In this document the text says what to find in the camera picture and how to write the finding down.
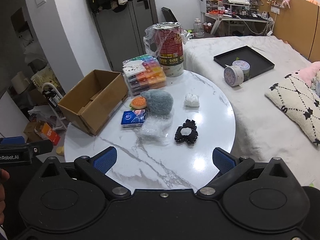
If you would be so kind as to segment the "person's left hand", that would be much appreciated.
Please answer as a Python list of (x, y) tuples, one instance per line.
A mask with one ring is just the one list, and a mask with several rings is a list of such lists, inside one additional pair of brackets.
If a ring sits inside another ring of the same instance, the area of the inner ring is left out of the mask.
[(1, 184), (0, 184), (0, 224), (4, 222), (4, 209), (5, 209), (5, 191), (3, 183), (10, 178), (6, 170), (1, 169)]

